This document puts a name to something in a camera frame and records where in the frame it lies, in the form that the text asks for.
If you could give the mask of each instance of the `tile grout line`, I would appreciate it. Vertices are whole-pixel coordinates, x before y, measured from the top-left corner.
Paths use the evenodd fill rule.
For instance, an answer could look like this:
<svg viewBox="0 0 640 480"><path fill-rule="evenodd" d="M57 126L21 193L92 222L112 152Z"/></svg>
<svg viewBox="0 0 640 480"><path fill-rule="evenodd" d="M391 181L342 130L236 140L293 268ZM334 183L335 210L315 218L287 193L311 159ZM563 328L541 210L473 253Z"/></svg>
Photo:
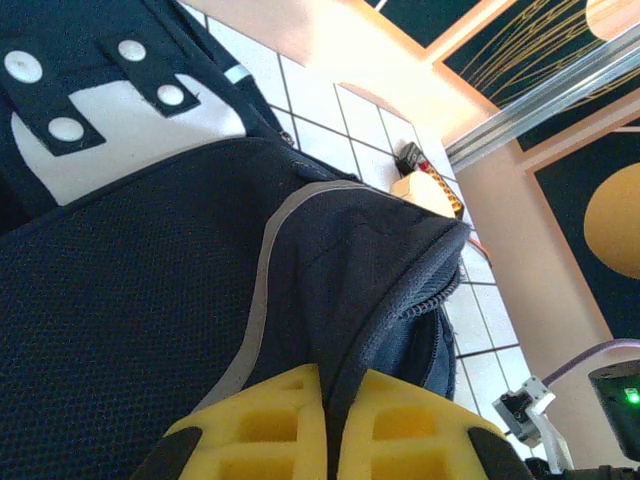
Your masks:
<svg viewBox="0 0 640 480"><path fill-rule="evenodd" d="M310 123L310 124L312 124L312 125L314 125L314 126L316 126L316 127L324 128L325 130L328 130L328 131L330 131L331 133L335 133L335 134L337 134L337 135L340 135L341 137L345 137L345 138L347 138L347 139L353 140L354 142L361 143L361 144L362 144L362 145L364 145L365 147L369 147L369 148L371 148L371 149L373 149L373 150L376 150L377 152L384 153L384 154L389 155L389 156L393 156L392 154L390 154L390 153L389 153L389 152L387 152L386 150L382 150L381 148L378 148L378 147L376 147L376 146L374 146L374 145L370 145L370 144L368 144L368 143L366 143L366 142L363 142L362 140L358 140L357 138L353 138L353 137L350 137L349 135L345 135L344 133L342 133L342 132L338 132L337 130L334 130L334 129L333 129L333 128L331 128L331 127L327 127L327 126L322 125L321 123L318 123L318 122L316 122L316 121L314 121L314 120L311 120L311 119L309 119L309 118L307 118L307 117L303 117L302 115L298 115L298 114L297 114L297 113L295 113L295 112L289 112L289 111L287 111L287 110L285 110L285 109L283 109L283 108L281 108L281 107L278 107L278 106L276 106L276 105L271 105L271 104L269 104L269 106L270 106L271 108L274 108L274 109L276 109L276 110L279 110L279 111L281 111L281 112L283 112L283 113L288 113L289 115L291 115L291 116L293 116L293 117L295 117L295 118L299 118L300 120L304 120L305 122L308 122L308 123Z"/></svg>
<svg viewBox="0 0 640 480"><path fill-rule="evenodd" d="M480 302L478 301L478 295L476 294L476 289L473 288L473 284L470 284L470 286L471 286L471 291L473 292L473 297L475 298L476 304L478 305L478 310L480 310L480 315L482 315L482 321L484 322L484 327L487 329L487 333L489 334L489 341L491 342L491 345L493 345L493 353L496 356L496 360L498 361L498 366L500 367L500 372L502 372L502 378L504 378L504 381L505 381L505 383L507 384L507 387L508 387L509 386L509 381L507 380L507 374L505 373L504 367L502 366L502 362L500 361L500 357L498 357L498 354L497 354L498 351L504 350L505 347L496 348L496 345L493 342L493 336L491 335L491 330L489 330L489 325L487 325L487 319L485 318L484 311L482 310L482 306L480 305Z"/></svg>
<svg viewBox="0 0 640 480"><path fill-rule="evenodd" d="M222 43L218 41L218 39L215 37L215 35L213 35L213 32L211 32L211 20L215 20L215 19L213 17L210 17L207 14L204 15L204 21L207 24L207 33L209 35L211 35L216 42L218 42L218 43L220 43L220 45L222 45Z"/></svg>
<svg viewBox="0 0 640 480"><path fill-rule="evenodd" d="M460 365L462 365L462 371L464 372L464 376L467 378L467 384L469 385L469 390L471 391L471 398L473 398L473 403L476 406L476 411L478 415L482 416L480 413L480 404L478 403L478 399L476 398L476 392L473 391L473 385L471 385L471 378L469 377L469 373L467 372L467 366L464 364L462 359L460 360Z"/></svg>
<svg viewBox="0 0 640 480"><path fill-rule="evenodd" d="M360 170L360 162L358 161L358 156L356 155L356 149L353 147L353 138L351 138L351 134L349 133L349 125L347 125L347 117L344 114L344 110L342 109L342 102L340 101L340 95L338 95L338 87L335 83L333 85L333 92L336 94L336 99L338 100L338 107L340 108L340 115L342 115L342 121L344 122L344 128L347 131L347 138L349 139L349 146L351 147L351 151L353 152L353 159L356 161L356 168L358 169L358 176L360 177L360 181L364 182L364 178L362 177L362 171Z"/></svg>
<svg viewBox="0 0 640 480"><path fill-rule="evenodd" d="M479 350L477 352L471 352L471 353L462 353L462 354L458 355L456 358L458 360L462 360L464 358L475 357L475 356L478 356L478 355L485 355L487 353L497 353L497 352L501 352L502 350L509 350L510 348L516 348L516 347L519 347L519 346L520 346L519 343L514 343L514 344L511 344L511 345L505 345L503 347L489 348L489 349L486 349L486 350Z"/></svg>
<svg viewBox="0 0 640 480"><path fill-rule="evenodd" d="M382 110L380 110L380 105L376 105L376 108L378 109L378 116L380 117L380 121L382 122L382 128L384 128L384 134L387 137L387 143L389 144L389 149L391 150L391 156L393 157L393 161L395 162L396 154L393 151L393 145L391 144L391 137L389 136L389 132L387 132L387 125L384 123L384 118L382 118Z"/></svg>
<svg viewBox="0 0 640 480"><path fill-rule="evenodd" d="M284 111L291 115L291 123L293 124L293 134L296 137L296 145L298 149L302 151L302 145L300 144L300 136L298 135L298 127L296 126L296 120L293 116L293 104L291 103L291 98L289 97L289 87L287 87L287 78L284 75L284 67L282 66L282 58L278 52L276 52L276 57L278 58L278 66L280 67L280 76L282 77L282 84L284 85L284 94L287 97L287 105L289 105L290 112L284 111L281 108L278 110Z"/></svg>
<svg viewBox="0 0 640 480"><path fill-rule="evenodd" d="M498 287L497 283L490 282L474 282L473 280L461 281L460 283L470 284L470 285L478 285L479 287Z"/></svg>
<svg viewBox="0 0 640 480"><path fill-rule="evenodd" d="M416 136L416 140L418 141L418 146L420 147L420 150L422 151L422 154L424 155L424 146L422 145L422 142L420 141L420 137L418 136L418 131L416 130L416 126L411 122L408 122L408 123L409 123L409 125L411 125L411 128L413 129L413 134ZM458 183L458 180L455 178L455 175L454 175L454 178L450 178L447 175L443 175L440 172L438 172L438 175L440 175L442 178L444 178L446 180L449 180L450 182L455 182L456 184Z"/></svg>

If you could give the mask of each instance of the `yellow foam block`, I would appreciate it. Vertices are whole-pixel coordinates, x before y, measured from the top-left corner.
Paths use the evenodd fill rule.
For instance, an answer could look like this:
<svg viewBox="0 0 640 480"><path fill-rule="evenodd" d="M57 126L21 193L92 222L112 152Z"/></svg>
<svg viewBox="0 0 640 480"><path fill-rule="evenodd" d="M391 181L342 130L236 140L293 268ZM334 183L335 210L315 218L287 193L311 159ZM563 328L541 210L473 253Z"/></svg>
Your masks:
<svg viewBox="0 0 640 480"><path fill-rule="evenodd" d="M202 437L180 480L325 480L327 448L316 365L304 365L175 423Z"/></svg>
<svg viewBox="0 0 640 480"><path fill-rule="evenodd" d="M443 187L425 172L413 172L398 180L391 186L391 194L444 217L455 217Z"/></svg>
<svg viewBox="0 0 640 480"><path fill-rule="evenodd" d="M338 480L486 479L467 431L490 422L431 392L369 371L345 425Z"/></svg>

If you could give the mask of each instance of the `white snap button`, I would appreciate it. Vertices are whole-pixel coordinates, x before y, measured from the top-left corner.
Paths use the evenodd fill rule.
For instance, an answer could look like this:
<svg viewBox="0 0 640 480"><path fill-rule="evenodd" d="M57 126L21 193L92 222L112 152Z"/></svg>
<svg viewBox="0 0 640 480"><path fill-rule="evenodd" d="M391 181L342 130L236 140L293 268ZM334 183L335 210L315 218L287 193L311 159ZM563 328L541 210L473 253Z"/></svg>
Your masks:
<svg viewBox="0 0 640 480"><path fill-rule="evenodd" d="M42 78L42 65L36 57L21 50L14 50L4 57L4 68L9 75L22 83L36 83Z"/></svg>
<svg viewBox="0 0 640 480"><path fill-rule="evenodd" d="M84 128L73 118L58 117L49 122L49 133L62 142L75 142L84 135Z"/></svg>
<svg viewBox="0 0 640 480"><path fill-rule="evenodd" d="M162 85L158 88L158 98L166 105L180 105L184 101L184 92L175 85Z"/></svg>
<svg viewBox="0 0 640 480"><path fill-rule="evenodd" d="M147 49L135 40L123 40L118 44L118 52L130 62L140 62L147 56Z"/></svg>

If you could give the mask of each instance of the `yellow circle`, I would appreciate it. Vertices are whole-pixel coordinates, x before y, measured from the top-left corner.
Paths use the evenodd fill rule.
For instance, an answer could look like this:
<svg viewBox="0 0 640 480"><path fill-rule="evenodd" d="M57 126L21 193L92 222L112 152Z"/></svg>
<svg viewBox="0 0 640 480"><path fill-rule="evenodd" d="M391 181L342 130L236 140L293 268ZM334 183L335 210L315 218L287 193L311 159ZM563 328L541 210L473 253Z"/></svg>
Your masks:
<svg viewBox="0 0 640 480"><path fill-rule="evenodd" d="M611 270L640 279L640 163L597 188L584 216L584 238Z"/></svg>

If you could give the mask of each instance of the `black backpack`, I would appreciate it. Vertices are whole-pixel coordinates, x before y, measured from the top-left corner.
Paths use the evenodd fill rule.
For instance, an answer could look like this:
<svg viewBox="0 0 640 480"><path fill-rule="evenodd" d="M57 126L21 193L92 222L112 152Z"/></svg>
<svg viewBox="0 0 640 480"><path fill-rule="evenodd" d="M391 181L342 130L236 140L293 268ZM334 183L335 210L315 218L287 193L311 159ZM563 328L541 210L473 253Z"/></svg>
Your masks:
<svg viewBox="0 0 640 480"><path fill-rule="evenodd" d="M467 226L293 150L174 1L0 17L1 478L126 478L310 362L335 445L368 368L452 397Z"/></svg>

